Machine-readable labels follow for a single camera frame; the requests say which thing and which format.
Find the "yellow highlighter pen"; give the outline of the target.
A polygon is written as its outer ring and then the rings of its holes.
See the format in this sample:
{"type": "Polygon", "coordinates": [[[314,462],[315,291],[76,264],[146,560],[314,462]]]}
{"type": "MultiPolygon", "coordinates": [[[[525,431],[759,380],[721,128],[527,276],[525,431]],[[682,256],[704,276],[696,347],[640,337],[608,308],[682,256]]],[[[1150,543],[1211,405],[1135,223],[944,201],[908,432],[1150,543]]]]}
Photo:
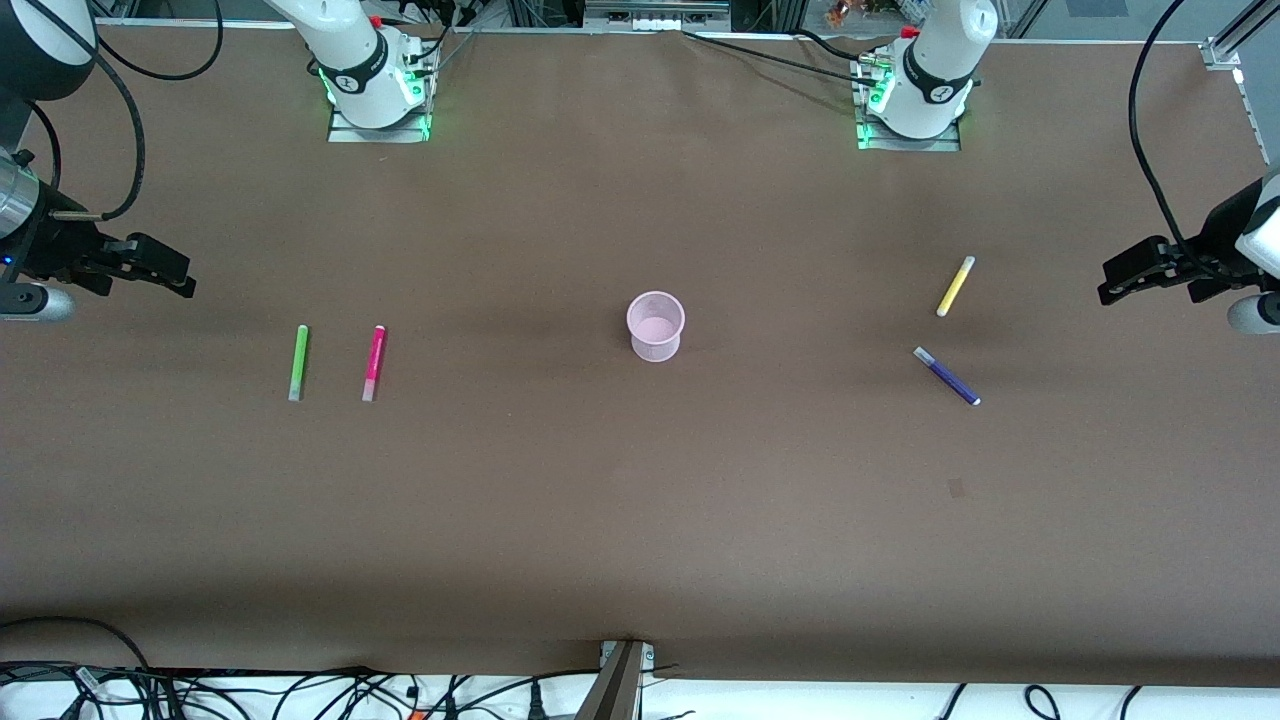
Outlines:
{"type": "Polygon", "coordinates": [[[960,291],[963,290],[964,284],[966,283],[966,279],[970,275],[972,269],[974,268],[975,264],[977,264],[977,258],[975,256],[970,255],[970,256],[965,256],[963,259],[959,269],[954,274],[954,278],[950,281],[948,287],[943,292],[943,295],[942,295],[942,297],[941,297],[941,300],[940,300],[940,302],[938,302],[938,305],[937,305],[937,307],[934,310],[934,314],[938,318],[945,318],[945,316],[948,315],[951,307],[954,306],[954,304],[955,304],[955,301],[956,301],[960,291]]]}

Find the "metal table edge bracket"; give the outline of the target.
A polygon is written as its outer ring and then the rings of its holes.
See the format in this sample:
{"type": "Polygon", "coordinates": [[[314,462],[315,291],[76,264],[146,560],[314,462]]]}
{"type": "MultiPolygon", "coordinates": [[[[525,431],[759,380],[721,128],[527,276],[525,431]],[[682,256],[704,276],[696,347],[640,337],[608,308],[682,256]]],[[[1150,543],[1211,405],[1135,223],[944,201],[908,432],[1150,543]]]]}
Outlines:
{"type": "Polygon", "coordinates": [[[643,678],[655,669],[657,653],[644,641],[605,641],[600,670],[573,720],[637,720],[643,678]]]}

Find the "pink mesh pen holder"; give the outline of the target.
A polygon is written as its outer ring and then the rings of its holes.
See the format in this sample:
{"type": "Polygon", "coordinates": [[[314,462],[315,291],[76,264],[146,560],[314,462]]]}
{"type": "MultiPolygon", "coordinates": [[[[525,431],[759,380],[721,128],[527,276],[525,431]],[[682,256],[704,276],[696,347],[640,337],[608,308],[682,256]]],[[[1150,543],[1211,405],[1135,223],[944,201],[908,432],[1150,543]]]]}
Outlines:
{"type": "Polygon", "coordinates": [[[686,311],[671,293],[657,290],[640,293],[628,305],[625,319],[640,359],[664,363],[678,352],[686,311]]]}

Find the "purple highlighter pen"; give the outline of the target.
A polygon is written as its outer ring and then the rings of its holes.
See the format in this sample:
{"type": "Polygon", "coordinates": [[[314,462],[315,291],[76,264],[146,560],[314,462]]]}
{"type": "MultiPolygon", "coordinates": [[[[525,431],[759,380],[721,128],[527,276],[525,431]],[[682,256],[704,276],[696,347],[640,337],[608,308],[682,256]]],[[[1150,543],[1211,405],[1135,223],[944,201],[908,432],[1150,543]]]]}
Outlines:
{"type": "Polygon", "coordinates": [[[913,355],[965,404],[973,407],[980,405],[980,396],[925,348],[915,347],[913,355]]]}

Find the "pink highlighter pen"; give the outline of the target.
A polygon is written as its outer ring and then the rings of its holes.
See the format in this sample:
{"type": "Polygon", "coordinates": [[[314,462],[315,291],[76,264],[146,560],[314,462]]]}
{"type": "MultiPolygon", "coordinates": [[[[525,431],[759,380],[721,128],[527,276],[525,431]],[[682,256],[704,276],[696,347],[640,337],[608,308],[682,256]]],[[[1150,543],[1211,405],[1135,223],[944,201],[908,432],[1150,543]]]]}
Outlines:
{"type": "Polygon", "coordinates": [[[387,342],[387,328],[384,325],[375,325],[372,329],[372,336],[369,346],[367,361],[364,374],[364,386],[361,400],[364,402],[372,402],[376,397],[378,383],[381,370],[381,356],[384,354],[387,342]]]}

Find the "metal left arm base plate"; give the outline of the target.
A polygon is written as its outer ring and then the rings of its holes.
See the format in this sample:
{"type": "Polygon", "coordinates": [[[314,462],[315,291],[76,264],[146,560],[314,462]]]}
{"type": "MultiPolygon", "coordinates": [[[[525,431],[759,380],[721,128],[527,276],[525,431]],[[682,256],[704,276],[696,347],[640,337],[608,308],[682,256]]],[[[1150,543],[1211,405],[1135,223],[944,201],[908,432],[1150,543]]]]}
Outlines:
{"type": "Polygon", "coordinates": [[[947,128],[932,138],[909,138],[893,132],[876,115],[861,114],[856,119],[858,147],[860,150],[884,150],[902,152],[960,152],[960,120],[952,120],[947,128]]]}

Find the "aluminium frame rail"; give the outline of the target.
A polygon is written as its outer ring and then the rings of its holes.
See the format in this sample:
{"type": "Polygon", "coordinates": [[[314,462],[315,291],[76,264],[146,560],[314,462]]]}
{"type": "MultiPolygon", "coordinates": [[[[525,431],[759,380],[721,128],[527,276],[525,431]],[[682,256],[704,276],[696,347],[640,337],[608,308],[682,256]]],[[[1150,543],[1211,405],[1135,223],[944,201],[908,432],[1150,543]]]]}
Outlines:
{"type": "Polygon", "coordinates": [[[1239,54],[1251,38],[1277,17],[1280,17],[1280,0],[1248,0],[1245,8],[1213,37],[1234,46],[1239,54]]]}

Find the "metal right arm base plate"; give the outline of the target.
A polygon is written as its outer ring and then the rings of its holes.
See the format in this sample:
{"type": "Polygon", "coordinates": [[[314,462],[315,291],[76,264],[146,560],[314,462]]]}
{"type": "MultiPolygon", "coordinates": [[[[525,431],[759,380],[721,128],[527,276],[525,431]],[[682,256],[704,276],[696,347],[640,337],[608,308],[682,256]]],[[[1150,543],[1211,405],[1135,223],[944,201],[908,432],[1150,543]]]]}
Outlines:
{"type": "Polygon", "coordinates": [[[413,108],[397,123],[383,128],[361,128],[330,108],[326,140],[330,143],[425,143],[431,136],[433,104],[413,108]]]}

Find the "grey power strip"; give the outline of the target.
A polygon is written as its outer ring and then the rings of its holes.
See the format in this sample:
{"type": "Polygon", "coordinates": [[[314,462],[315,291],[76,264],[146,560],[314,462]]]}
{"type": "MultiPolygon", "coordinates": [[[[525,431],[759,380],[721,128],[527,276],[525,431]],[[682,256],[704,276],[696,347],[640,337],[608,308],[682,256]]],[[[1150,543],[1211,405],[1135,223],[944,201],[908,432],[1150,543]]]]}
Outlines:
{"type": "Polygon", "coordinates": [[[582,0],[582,27],[600,32],[731,32],[730,0],[582,0]]]}

